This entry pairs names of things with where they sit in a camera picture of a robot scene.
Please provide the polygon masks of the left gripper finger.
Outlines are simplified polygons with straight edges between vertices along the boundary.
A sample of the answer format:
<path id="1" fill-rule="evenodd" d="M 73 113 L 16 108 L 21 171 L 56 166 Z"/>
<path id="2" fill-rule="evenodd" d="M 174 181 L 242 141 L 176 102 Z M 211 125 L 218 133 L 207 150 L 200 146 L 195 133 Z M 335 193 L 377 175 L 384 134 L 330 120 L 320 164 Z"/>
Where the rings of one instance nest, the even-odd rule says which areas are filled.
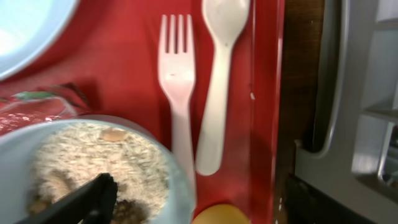
<path id="1" fill-rule="evenodd" d="M 102 173 L 49 208 L 17 224 L 110 224 L 118 185 L 109 173 Z"/>

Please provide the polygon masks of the rice and food scraps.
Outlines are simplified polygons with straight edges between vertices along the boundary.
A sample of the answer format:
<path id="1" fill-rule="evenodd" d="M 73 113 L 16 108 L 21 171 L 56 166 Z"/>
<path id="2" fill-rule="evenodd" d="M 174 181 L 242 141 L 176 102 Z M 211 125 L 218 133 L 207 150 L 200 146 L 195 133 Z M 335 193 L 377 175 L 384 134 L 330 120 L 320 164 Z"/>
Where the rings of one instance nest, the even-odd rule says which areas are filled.
<path id="1" fill-rule="evenodd" d="M 155 144 L 124 129 L 73 123 L 47 137 L 34 155 L 29 213 L 41 212 L 102 173 L 118 185 L 113 223 L 149 223 L 164 208 L 169 172 Z"/>

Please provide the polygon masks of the light blue bowl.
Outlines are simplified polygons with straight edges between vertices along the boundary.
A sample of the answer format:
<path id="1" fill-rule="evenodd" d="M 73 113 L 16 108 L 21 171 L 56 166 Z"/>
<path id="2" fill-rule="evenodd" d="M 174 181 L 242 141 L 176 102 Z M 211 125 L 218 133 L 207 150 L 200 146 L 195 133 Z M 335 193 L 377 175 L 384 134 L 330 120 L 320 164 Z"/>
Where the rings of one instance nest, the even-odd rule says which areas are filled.
<path id="1" fill-rule="evenodd" d="M 1 223 L 16 223 L 28 217 L 26 206 L 33 187 L 30 168 L 42 141 L 55 131 L 73 123 L 96 123 L 126 129 L 155 144 L 163 152 L 169 168 L 169 196 L 159 216 L 151 223 L 190 223 L 196 206 L 190 181 L 174 155 L 145 128 L 116 116 L 84 115 L 33 124 L 1 136 Z"/>

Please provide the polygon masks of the red snack wrapper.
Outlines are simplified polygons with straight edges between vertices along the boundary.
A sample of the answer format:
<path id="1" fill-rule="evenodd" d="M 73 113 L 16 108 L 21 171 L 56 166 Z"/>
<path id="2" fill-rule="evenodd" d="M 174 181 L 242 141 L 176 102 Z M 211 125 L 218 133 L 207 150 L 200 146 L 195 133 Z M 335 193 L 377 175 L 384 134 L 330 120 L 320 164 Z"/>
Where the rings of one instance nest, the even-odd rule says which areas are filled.
<path id="1" fill-rule="evenodd" d="M 1 135 L 37 123 L 75 118 L 90 112 L 73 84 L 40 86 L 1 98 Z"/>

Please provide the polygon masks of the yellow cup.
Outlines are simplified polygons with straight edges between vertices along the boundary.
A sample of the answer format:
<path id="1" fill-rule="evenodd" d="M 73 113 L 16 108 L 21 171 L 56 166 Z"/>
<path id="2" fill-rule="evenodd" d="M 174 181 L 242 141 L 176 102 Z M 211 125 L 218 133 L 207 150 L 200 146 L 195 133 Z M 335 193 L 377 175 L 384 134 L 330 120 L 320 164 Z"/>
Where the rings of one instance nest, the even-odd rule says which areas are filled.
<path id="1" fill-rule="evenodd" d="M 192 224 L 251 224 L 251 221 L 239 208 L 229 204 L 218 204 L 199 213 Z"/>

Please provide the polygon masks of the light blue plate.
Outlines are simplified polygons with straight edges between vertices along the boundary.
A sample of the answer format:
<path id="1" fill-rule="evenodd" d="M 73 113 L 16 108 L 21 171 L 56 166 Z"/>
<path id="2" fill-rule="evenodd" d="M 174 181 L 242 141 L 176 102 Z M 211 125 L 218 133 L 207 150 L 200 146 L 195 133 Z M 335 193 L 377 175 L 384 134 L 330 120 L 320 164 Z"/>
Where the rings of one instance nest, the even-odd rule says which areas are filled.
<path id="1" fill-rule="evenodd" d="M 44 54 L 79 5 L 79 0 L 1 0 L 1 80 Z"/>

